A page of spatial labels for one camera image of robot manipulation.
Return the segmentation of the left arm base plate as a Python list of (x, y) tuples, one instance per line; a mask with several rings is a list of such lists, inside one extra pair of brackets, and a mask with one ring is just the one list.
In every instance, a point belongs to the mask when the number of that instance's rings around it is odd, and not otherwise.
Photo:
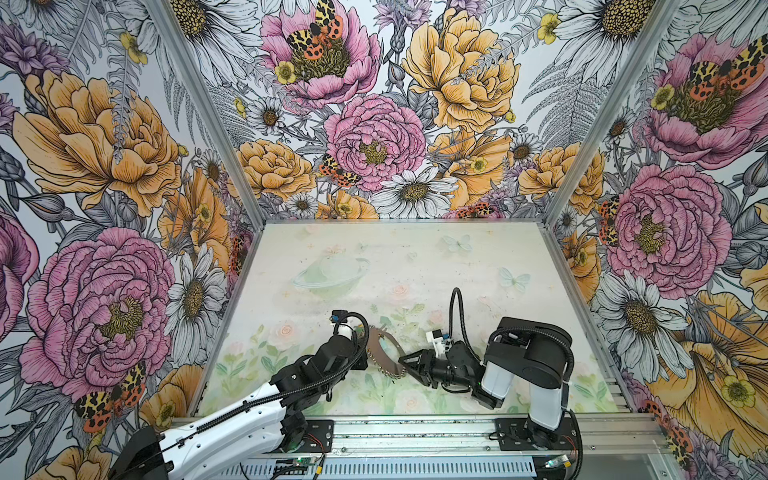
[(309, 419), (299, 429), (263, 452), (266, 454), (330, 453), (334, 441), (336, 422), (327, 419)]

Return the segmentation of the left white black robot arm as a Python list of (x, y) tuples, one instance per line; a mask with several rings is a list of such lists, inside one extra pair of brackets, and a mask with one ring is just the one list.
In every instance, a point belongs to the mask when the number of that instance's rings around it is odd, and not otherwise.
[(329, 396), (351, 370), (367, 368), (370, 329), (336, 330), (318, 351), (284, 366), (219, 411), (163, 432), (138, 430), (109, 479), (210, 479), (251, 455), (291, 450), (307, 430), (303, 411)]

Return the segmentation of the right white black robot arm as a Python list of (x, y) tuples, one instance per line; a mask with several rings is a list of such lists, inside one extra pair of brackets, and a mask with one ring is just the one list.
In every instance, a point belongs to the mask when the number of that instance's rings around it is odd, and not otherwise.
[(574, 368), (572, 337), (559, 326), (503, 317), (490, 334), (482, 358), (465, 341), (446, 335), (433, 347), (398, 359), (420, 384), (451, 394), (468, 394), (487, 409), (498, 409), (513, 383), (529, 386), (531, 404), (522, 425), (506, 436), (535, 449), (550, 449), (559, 439), (568, 404), (568, 382)]

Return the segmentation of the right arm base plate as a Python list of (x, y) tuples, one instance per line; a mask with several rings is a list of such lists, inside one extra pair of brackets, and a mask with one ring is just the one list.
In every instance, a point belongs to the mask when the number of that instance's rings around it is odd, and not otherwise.
[(581, 446), (573, 421), (563, 418), (555, 430), (548, 430), (528, 417), (503, 417), (494, 420), (488, 435), (502, 451), (576, 451)]

